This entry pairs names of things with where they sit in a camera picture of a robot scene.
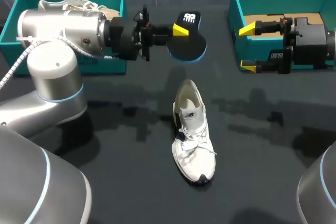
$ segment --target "black tabletop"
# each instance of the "black tabletop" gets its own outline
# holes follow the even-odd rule
[[[150,9],[151,22],[172,23],[180,11]],[[125,76],[84,77],[87,113],[31,139],[87,176],[90,224],[300,223],[299,179],[336,137],[335,73],[242,73],[228,8],[199,11],[207,40],[201,61],[182,64],[154,47],[151,61],[128,62]],[[186,78],[201,92],[218,154],[204,187],[183,179],[171,152],[172,103]],[[1,99],[32,89],[29,78],[15,78]]]

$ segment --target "white sneaker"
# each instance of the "white sneaker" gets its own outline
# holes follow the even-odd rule
[[[107,20],[114,17],[119,17],[120,13],[117,10],[109,9],[104,5],[98,5],[89,0],[63,0],[60,2],[48,2],[40,0],[38,2],[38,10],[84,10],[92,12],[103,12]]]
[[[191,182],[208,182],[215,173],[215,152],[209,138],[205,105],[197,86],[185,80],[173,103],[177,135],[172,152],[181,173]]]

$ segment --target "teal box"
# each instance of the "teal box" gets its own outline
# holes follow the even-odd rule
[[[327,30],[336,28],[336,0],[230,0],[228,21],[236,56],[241,60],[267,60],[274,49],[282,49],[282,38],[239,37],[239,29],[248,25],[244,15],[320,13]],[[311,69],[312,66],[292,66],[293,69]]]
[[[37,9],[40,0],[15,0],[4,29],[0,35],[0,50],[2,51],[9,66],[12,66],[20,54],[24,51],[20,42],[16,41],[17,21],[20,14],[26,9]],[[118,10],[121,17],[127,18],[125,0],[90,0],[98,5]],[[118,59],[91,59],[84,56],[78,57],[78,64],[83,74],[123,74],[126,72],[126,61]],[[17,75],[28,74],[27,63],[21,64],[15,72]]]

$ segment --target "shoe sole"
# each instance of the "shoe sole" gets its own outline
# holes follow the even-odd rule
[[[176,115],[175,115],[175,102],[173,103],[173,119],[174,119],[174,123],[175,123],[175,127],[177,128],[177,123],[176,123]],[[205,185],[207,184],[208,182],[210,182],[210,179],[207,179],[203,174],[200,176],[199,180],[198,181],[194,181],[192,180],[191,178],[189,178],[183,171],[183,169],[181,168],[179,162],[177,161],[177,155],[175,153],[175,145],[172,144],[172,153],[173,153],[173,157],[174,157],[174,160],[175,160],[175,163],[178,167],[178,169],[180,170],[181,174],[186,178],[188,179],[188,181],[192,184],[196,184],[196,185]]]

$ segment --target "shoelace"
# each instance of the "shoelace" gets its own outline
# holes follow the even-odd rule
[[[206,123],[204,123],[204,126],[202,127],[202,129],[197,130],[197,131],[188,131],[184,127],[181,127],[178,131],[183,132],[183,134],[188,139],[188,141],[184,141],[181,143],[182,150],[185,152],[185,151],[193,150],[198,147],[198,148],[206,149],[209,152],[217,155],[217,153],[210,150],[209,148],[200,145],[200,144],[204,144],[207,142],[207,139],[205,138],[206,137],[205,129],[206,129]]]
[[[83,0],[85,3],[83,4],[83,7],[79,7],[79,6],[75,6],[76,8],[78,9],[81,9],[81,10],[91,10],[93,12],[98,12],[101,8],[107,8],[106,6],[104,5],[98,5],[97,3],[95,2],[91,2],[89,0]]]

